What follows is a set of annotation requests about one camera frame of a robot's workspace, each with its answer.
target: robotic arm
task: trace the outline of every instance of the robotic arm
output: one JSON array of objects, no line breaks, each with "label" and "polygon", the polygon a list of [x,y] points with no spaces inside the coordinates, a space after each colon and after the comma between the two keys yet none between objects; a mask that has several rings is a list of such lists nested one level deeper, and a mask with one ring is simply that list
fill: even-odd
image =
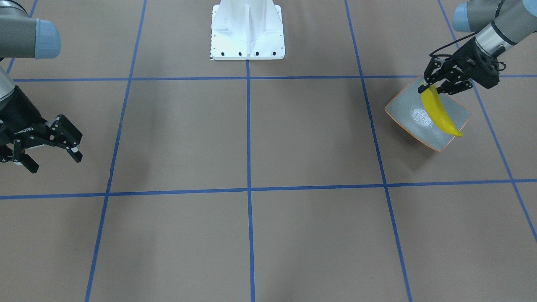
[{"label": "robotic arm", "polygon": [[452,55],[436,52],[455,42],[430,54],[420,94],[442,80],[438,93],[449,95],[472,88],[471,80],[487,89],[496,86],[505,69],[497,57],[537,31],[537,0],[470,0],[457,7],[453,19],[456,30],[479,32],[458,40],[475,35]]},{"label": "robotic arm", "polygon": [[[60,35],[52,22],[32,19],[17,2],[0,0],[0,61],[4,57],[54,58],[59,53]],[[82,133],[65,116],[44,119],[0,67],[0,162],[12,161],[36,173],[39,165],[25,149],[43,145],[63,148],[80,162],[81,139]]]}]

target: blue tape line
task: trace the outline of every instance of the blue tape line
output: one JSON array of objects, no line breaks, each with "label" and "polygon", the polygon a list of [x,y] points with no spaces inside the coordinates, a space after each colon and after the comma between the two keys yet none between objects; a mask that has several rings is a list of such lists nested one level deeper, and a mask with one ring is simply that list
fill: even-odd
[{"label": "blue tape line", "polygon": [[391,225],[392,225],[392,228],[394,230],[395,243],[397,245],[397,252],[399,254],[399,262],[401,264],[401,270],[402,270],[402,273],[403,273],[403,279],[404,279],[404,283],[405,283],[405,288],[407,290],[407,297],[408,297],[408,301],[412,302],[412,292],[410,291],[410,283],[408,281],[407,269],[406,269],[406,265],[404,263],[403,250],[401,248],[401,242],[399,240],[399,232],[397,230],[397,223],[395,222],[395,216],[394,216],[394,213],[393,213],[393,208],[391,206],[391,198],[390,198],[390,193],[389,193],[387,182],[386,182],[386,174],[384,173],[384,166],[382,164],[382,156],[380,154],[379,142],[378,142],[378,139],[377,139],[377,136],[376,136],[375,125],[373,123],[373,115],[371,113],[371,106],[369,105],[369,98],[368,98],[368,95],[367,95],[366,83],[365,83],[365,80],[364,80],[364,77],[363,77],[364,73],[362,72],[362,65],[361,65],[361,62],[360,62],[360,54],[358,53],[358,46],[356,44],[356,36],[354,34],[354,27],[352,26],[351,13],[350,13],[350,10],[349,10],[349,3],[348,3],[347,0],[345,0],[345,9],[347,10],[347,19],[349,21],[349,27],[350,27],[350,30],[351,30],[352,43],[354,45],[354,53],[356,54],[356,62],[358,64],[358,70],[360,72],[362,88],[364,90],[364,98],[365,98],[366,106],[367,106],[367,114],[369,116],[369,120],[371,121],[371,132],[373,134],[373,140],[375,142],[376,155],[377,155],[377,159],[379,161],[380,173],[381,173],[381,176],[382,176],[384,192],[386,194],[386,201],[388,203],[388,210],[390,212]]},{"label": "blue tape line", "polygon": [[524,204],[524,201],[522,200],[522,196],[520,195],[520,192],[518,191],[518,187],[515,181],[513,181],[513,188],[514,188],[515,193],[517,194],[518,202],[520,203],[520,206],[522,207],[524,216],[526,216],[526,220],[528,221],[529,229],[532,231],[533,239],[535,239],[535,242],[537,242],[537,232],[535,231],[535,226],[533,225],[532,219],[528,213],[528,209],[526,208],[526,205]]},{"label": "blue tape line", "polygon": [[336,78],[360,78],[360,76],[253,76],[252,80],[309,80],[309,79],[336,79]]},{"label": "blue tape line", "polygon": [[250,240],[250,301],[256,302],[255,262],[253,255],[252,191],[248,191],[248,233]]},{"label": "blue tape line", "polygon": [[[345,78],[415,78],[417,75],[364,75],[364,76],[253,76],[250,80],[309,80],[309,79],[345,79]],[[537,77],[537,75],[500,75],[500,77]],[[15,82],[107,82],[128,81],[128,77],[96,78],[19,78]],[[212,81],[212,80],[246,80],[246,77],[133,77],[132,81]]]},{"label": "blue tape line", "polygon": [[41,194],[41,195],[12,195],[0,196],[0,200],[14,199],[45,199],[45,198],[81,198],[81,197],[105,197],[106,193],[69,193],[69,194]]},{"label": "blue tape line", "polygon": [[537,183],[537,178],[515,179],[514,182],[516,182],[516,183]]},{"label": "blue tape line", "polygon": [[139,192],[110,192],[109,196],[147,196],[147,195],[188,195],[188,194],[212,194],[248,192],[247,188],[234,189],[199,189],[199,190],[169,190],[169,191],[139,191]]},{"label": "blue tape line", "polygon": [[199,77],[133,77],[133,81],[211,81],[246,80],[244,76],[199,76]]},{"label": "blue tape line", "polygon": [[136,43],[134,45],[133,58],[132,58],[132,62],[130,63],[129,80],[127,82],[127,88],[125,90],[125,98],[123,100],[123,107],[121,108],[121,116],[120,116],[120,119],[119,119],[118,133],[117,133],[117,136],[116,136],[116,139],[115,139],[114,153],[112,155],[112,162],[110,164],[110,177],[108,179],[108,184],[106,185],[106,196],[105,196],[104,202],[103,202],[103,210],[101,212],[101,220],[99,222],[99,231],[97,232],[97,239],[95,241],[95,250],[93,252],[93,259],[92,259],[92,262],[91,262],[90,276],[89,276],[89,279],[88,279],[88,288],[86,289],[86,296],[85,296],[85,300],[84,300],[85,302],[89,302],[89,300],[90,300],[91,287],[93,285],[93,277],[95,275],[95,267],[96,267],[96,264],[97,264],[97,256],[99,254],[100,239],[101,239],[101,236],[102,236],[102,233],[103,233],[103,225],[104,225],[104,220],[105,220],[105,216],[106,216],[106,208],[107,208],[107,205],[108,205],[108,197],[110,195],[110,189],[112,187],[112,178],[114,177],[115,161],[116,161],[117,155],[118,155],[119,142],[121,140],[121,131],[122,131],[122,128],[123,128],[123,119],[125,117],[125,109],[127,107],[127,101],[129,99],[130,84],[132,83],[134,66],[136,64],[136,55],[137,55],[137,52],[138,52],[138,45],[140,43],[140,36],[142,35],[143,20],[144,20],[145,14],[146,14],[146,7],[147,7],[147,0],[144,0],[143,1],[142,12],[141,12],[141,15],[140,15],[140,24],[138,26],[138,34],[136,36]]},{"label": "blue tape line", "polygon": [[461,182],[425,182],[425,183],[389,183],[390,188],[400,188],[404,186],[443,186],[443,185],[475,185],[475,184],[501,184],[511,183],[509,179],[497,179],[489,181],[461,181]]},{"label": "blue tape line", "polygon": [[13,63],[15,63],[15,58],[12,58],[11,61],[9,62],[8,69],[5,71],[7,74],[9,74],[11,72],[11,68],[13,67]]},{"label": "blue tape line", "polygon": [[[510,179],[493,179],[482,181],[460,182],[422,182],[422,183],[387,183],[389,188],[414,187],[414,186],[450,186],[450,185],[478,185],[478,184],[504,184],[511,183]],[[537,178],[514,179],[516,183],[537,183]],[[194,189],[194,190],[167,190],[167,191],[134,191],[134,192],[110,192],[110,193],[68,193],[68,194],[43,194],[43,195],[6,195],[0,196],[0,200],[13,199],[44,199],[44,198],[81,198],[81,197],[105,197],[114,196],[151,196],[151,195],[188,195],[188,194],[212,194],[233,192],[268,192],[268,191],[300,191],[300,190],[338,190],[338,189],[369,189],[383,188],[384,184],[351,184],[351,185],[310,185],[310,186],[267,186],[256,188],[230,188],[230,189]]]},{"label": "blue tape line", "polygon": [[438,1],[438,5],[440,5],[440,9],[442,10],[442,14],[444,15],[444,19],[446,20],[446,24],[447,24],[447,27],[449,28],[449,32],[451,32],[451,37],[453,38],[453,40],[457,40],[457,38],[455,37],[455,32],[453,31],[453,28],[451,28],[451,24],[449,23],[449,19],[447,18],[447,15],[446,15],[446,10],[444,10],[444,6],[442,5],[442,1],[441,0],[437,0]]},{"label": "blue tape line", "polygon": [[33,13],[35,12],[35,7],[37,6],[37,2],[39,0],[35,0],[34,1],[34,4],[32,5],[32,10],[30,11],[30,14],[29,14],[29,17],[32,18],[33,17]]},{"label": "blue tape line", "polygon": [[108,82],[128,81],[128,77],[96,77],[96,78],[19,78],[15,82]]},{"label": "blue tape line", "polygon": [[250,240],[250,301],[256,301],[255,263],[253,255],[253,215],[252,215],[252,127],[250,106],[250,61],[246,60],[246,175],[248,183],[248,232]]},{"label": "blue tape line", "polygon": [[93,285],[93,277],[95,275],[95,266],[97,265],[97,256],[99,255],[100,239],[103,234],[104,219],[106,215],[106,207],[108,206],[108,196],[104,197],[103,209],[101,210],[101,217],[99,220],[99,230],[97,230],[97,239],[95,240],[95,248],[93,249],[93,257],[91,259],[90,277],[88,278],[88,287],[86,288],[86,295],[84,302],[90,301],[91,287]]},{"label": "blue tape line", "polygon": [[418,75],[372,75],[362,76],[362,78],[415,78]]},{"label": "blue tape line", "polygon": [[252,188],[251,190],[253,192],[267,192],[267,191],[336,190],[336,189],[367,189],[367,188],[384,188],[384,184],[267,186],[267,187]]},{"label": "blue tape line", "polygon": [[532,231],[533,238],[535,239],[535,242],[537,242],[537,232],[535,231],[535,227],[533,226],[533,222],[531,220],[531,217],[529,216],[529,213],[526,209],[526,205],[524,204],[524,201],[522,200],[522,196],[520,195],[520,192],[518,191],[517,183],[515,182],[513,178],[513,174],[511,173],[511,169],[509,168],[509,165],[507,164],[507,159],[505,158],[505,155],[502,151],[502,147],[500,146],[500,142],[498,140],[498,137],[496,136],[496,132],[494,131],[494,128],[492,127],[492,123],[490,122],[489,115],[487,114],[487,111],[485,109],[485,105],[483,104],[483,101],[481,100],[481,96],[479,95],[479,92],[477,91],[477,88],[475,86],[475,83],[473,83],[474,91],[477,96],[477,100],[479,102],[479,105],[481,106],[481,110],[483,111],[483,115],[485,116],[485,120],[487,121],[487,124],[489,125],[490,133],[492,134],[492,137],[494,138],[494,142],[496,143],[496,147],[498,148],[498,152],[500,153],[500,156],[502,157],[502,161],[505,165],[505,170],[507,170],[507,174],[509,175],[509,179],[511,180],[511,183],[513,185],[513,189],[515,193],[517,194],[518,202],[520,203],[520,206],[522,207],[522,211],[524,212],[524,216],[526,216],[526,220],[528,222],[529,228]]}]

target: banana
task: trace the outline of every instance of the banana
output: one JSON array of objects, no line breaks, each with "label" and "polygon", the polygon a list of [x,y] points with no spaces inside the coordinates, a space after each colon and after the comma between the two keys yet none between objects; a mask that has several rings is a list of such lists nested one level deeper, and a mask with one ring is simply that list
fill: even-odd
[{"label": "banana", "polygon": [[449,115],[442,105],[440,96],[436,86],[431,85],[421,94],[423,108],[433,121],[433,123],[442,131],[447,134],[451,134],[457,137],[461,137],[462,133],[455,127],[455,123],[451,120]]}]

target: blue end cap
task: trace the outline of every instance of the blue end cap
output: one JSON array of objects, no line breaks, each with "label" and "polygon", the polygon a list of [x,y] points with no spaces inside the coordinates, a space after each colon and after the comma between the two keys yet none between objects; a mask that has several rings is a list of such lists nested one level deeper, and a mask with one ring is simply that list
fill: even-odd
[{"label": "blue end cap", "polygon": [[468,2],[461,3],[453,13],[453,28],[458,32],[471,32],[468,21]]},{"label": "blue end cap", "polygon": [[50,21],[37,19],[35,27],[35,58],[52,59],[60,54],[60,33]]},{"label": "blue end cap", "polygon": [[522,3],[530,14],[537,17],[537,0],[522,0]]}]

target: floor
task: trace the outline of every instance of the floor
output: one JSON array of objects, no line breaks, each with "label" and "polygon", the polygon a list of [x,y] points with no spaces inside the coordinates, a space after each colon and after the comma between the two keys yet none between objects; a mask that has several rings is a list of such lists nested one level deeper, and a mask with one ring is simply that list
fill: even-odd
[{"label": "floor", "polygon": [[62,52],[0,66],[84,158],[0,165],[1,301],[537,300],[537,37],[436,153],[384,107],[461,0],[277,0],[251,62],[209,60],[217,0],[20,2]]}]

